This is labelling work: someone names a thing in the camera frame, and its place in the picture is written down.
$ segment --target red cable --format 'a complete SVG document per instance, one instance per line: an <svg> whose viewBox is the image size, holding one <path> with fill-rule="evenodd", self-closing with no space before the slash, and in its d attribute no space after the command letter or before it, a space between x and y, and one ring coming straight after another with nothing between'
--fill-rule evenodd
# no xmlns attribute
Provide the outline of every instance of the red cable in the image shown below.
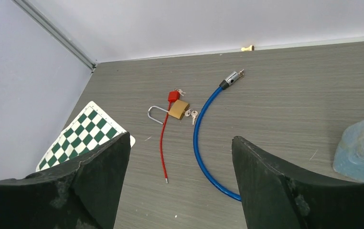
<svg viewBox="0 0 364 229"><path fill-rule="evenodd" d="M169 111L170 108L171 108L171 102L168 105L167 111ZM167 169L165 168L164 154L162 153L162 137L164 136L164 131L165 131L165 126L167 124L167 120L168 120L168 113L165 115L164 124L162 125L162 130L161 130L161 136L160 136L160 155L161 155L162 170L164 170L165 181L168 183Z"/></svg>

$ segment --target padlock shackle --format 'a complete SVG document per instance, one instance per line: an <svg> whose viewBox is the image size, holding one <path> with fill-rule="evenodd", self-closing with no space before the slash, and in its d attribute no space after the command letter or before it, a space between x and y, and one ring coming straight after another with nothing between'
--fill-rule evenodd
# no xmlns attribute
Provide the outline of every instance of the padlock shackle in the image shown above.
<svg viewBox="0 0 364 229"><path fill-rule="evenodd" d="M159 107L159 106L151 106L151 107L148 109L148 112L147 112L148 118L150 118L150 119L154 120L155 122L157 122L157 123L159 123L159 124L163 125L163 124L164 124L163 122L160 122L160 121L158 121L157 119L155 119L155 118L151 117L151 115L150 115L150 111L151 111L151 109L152 109L152 108L160 109L160 110L162 110L162 111L165 111L166 113L168 113L168 111L167 111L167 110L165 110L164 108Z"/></svg>

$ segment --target wall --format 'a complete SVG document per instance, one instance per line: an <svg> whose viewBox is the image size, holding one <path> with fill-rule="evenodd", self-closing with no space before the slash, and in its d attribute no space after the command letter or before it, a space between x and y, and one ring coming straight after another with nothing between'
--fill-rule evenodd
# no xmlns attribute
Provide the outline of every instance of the wall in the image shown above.
<svg viewBox="0 0 364 229"><path fill-rule="evenodd" d="M99 62L364 36L364 0L29 0Z"/></svg>
<svg viewBox="0 0 364 229"><path fill-rule="evenodd" d="M0 0L0 179L35 171L89 78L22 9Z"/></svg>

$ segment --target cable lock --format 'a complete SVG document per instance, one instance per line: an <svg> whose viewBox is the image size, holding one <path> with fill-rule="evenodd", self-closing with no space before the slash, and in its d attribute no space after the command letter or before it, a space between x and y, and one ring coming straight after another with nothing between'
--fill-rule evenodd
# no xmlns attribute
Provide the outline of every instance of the cable lock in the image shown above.
<svg viewBox="0 0 364 229"><path fill-rule="evenodd" d="M197 117L195 129L193 132L193 150L195 153L197 164L199 165L200 169L202 170L203 174L206 176L206 178L212 183L218 190L226 194L227 196L241 201L241 197L239 194L236 194L230 190L228 190L226 187L221 185L219 182L217 182L216 179L213 178L213 176L210 174L210 172L207 170L206 166L204 165L202 161L202 157L200 157L199 152L199 128L200 124L202 122L203 116L206 113L207 109L209 108L210 104L213 102L213 100L225 89L227 89L229 86L231 86L233 83L235 83L237 80L244 77L244 69L237 72L231 73L228 77L226 77L219 85L219 87L213 92L213 94L209 97L209 99L206 101L206 103L203 105L202 111L200 112L199 116Z"/></svg>

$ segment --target green and white checkered board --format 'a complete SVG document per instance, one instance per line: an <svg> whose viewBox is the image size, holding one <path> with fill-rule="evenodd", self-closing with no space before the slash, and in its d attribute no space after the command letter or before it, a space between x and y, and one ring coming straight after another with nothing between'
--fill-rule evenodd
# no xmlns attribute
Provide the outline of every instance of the green and white checkered board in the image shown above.
<svg viewBox="0 0 364 229"><path fill-rule="evenodd" d="M91 101L47 150L37 165L36 172L89 152L125 131ZM131 146L135 142L130 136Z"/></svg>

